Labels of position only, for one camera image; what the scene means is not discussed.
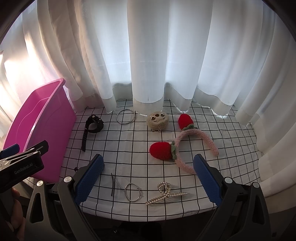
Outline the person's left hand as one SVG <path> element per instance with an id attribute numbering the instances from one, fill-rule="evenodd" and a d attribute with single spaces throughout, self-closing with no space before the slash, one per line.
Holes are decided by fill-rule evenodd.
<path id="1" fill-rule="evenodd" d="M 21 203 L 18 201 L 20 193 L 14 187 L 11 189 L 11 193 L 13 196 L 13 209 L 11 213 L 11 221 L 8 222 L 8 224 L 11 230 L 16 230 L 25 222 L 25 218 L 23 216 Z"/>

